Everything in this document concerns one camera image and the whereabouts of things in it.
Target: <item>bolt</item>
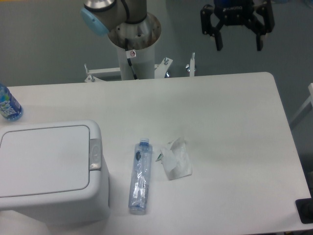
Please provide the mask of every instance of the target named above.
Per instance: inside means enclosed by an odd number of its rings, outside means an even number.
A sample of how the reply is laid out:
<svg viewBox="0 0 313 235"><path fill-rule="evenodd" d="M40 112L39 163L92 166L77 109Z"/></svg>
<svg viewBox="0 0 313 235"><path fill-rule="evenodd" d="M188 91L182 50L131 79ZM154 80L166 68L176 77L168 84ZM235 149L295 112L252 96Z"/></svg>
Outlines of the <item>bolt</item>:
<svg viewBox="0 0 313 235"><path fill-rule="evenodd" d="M167 65L169 61L170 61L170 60L169 60L167 57L164 58L164 64L165 64L165 65Z"/></svg>
<svg viewBox="0 0 313 235"><path fill-rule="evenodd" d="M87 64L85 64L86 73L89 73L89 69L87 68Z"/></svg>

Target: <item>metal stand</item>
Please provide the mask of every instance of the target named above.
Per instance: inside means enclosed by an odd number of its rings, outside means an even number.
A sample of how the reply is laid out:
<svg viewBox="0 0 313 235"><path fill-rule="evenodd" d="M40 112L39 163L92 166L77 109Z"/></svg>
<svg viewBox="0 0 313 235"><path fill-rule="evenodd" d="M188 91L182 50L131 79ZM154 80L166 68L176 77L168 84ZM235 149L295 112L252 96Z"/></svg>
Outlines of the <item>metal stand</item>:
<svg viewBox="0 0 313 235"><path fill-rule="evenodd" d="M165 78L167 77L167 71L170 68L173 60L165 57L164 60L159 65L155 65L155 78ZM104 82L95 76L99 77L110 77L110 76L119 76L121 75L120 68L110 68L110 69L100 69L100 70L89 70L85 64L85 70L87 78L85 82Z"/></svg>

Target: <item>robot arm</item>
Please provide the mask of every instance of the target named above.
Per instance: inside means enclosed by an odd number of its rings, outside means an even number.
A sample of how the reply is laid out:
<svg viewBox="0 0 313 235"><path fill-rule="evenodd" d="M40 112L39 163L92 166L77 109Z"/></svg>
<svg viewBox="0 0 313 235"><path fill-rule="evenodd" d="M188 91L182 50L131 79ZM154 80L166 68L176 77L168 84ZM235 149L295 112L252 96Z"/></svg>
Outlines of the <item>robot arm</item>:
<svg viewBox="0 0 313 235"><path fill-rule="evenodd" d="M214 0L215 8L211 5L205 5L201 10L202 33L209 34L215 38L217 50L223 48L222 36L220 30L223 25L245 25L256 34L257 50L262 50L262 35L272 32L275 22L270 0L265 0L262 4L256 6L253 0ZM263 17L264 25L253 14ZM211 15L215 14L219 18L216 27L212 26Z"/></svg>
<svg viewBox="0 0 313 235"><path fill-rule="evenodd" d="M81 15L97 35L108 34L121 23L137 24L147 16L146 0L87 0Z"/></svg>

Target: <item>plastic water bottle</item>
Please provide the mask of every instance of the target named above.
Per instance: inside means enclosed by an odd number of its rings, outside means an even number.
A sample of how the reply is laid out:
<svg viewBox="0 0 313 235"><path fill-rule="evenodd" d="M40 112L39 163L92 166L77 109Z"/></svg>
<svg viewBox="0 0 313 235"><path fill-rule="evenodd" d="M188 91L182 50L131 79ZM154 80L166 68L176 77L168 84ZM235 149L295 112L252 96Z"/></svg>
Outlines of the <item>plastic water bottle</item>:
<svg viewBox="0 0 313 235"><path fill-rule="evenodd" d="M9 121L16 121L23 115L23 109L9 89L0 83L0 114Z"/></svg>
<svg viewBox="0 0 313 235"><path fill-rule="evenodd" d="M152 145L142 138L135 146L134 165L128 207L131 213L144 214L147 207Z"/></svg>

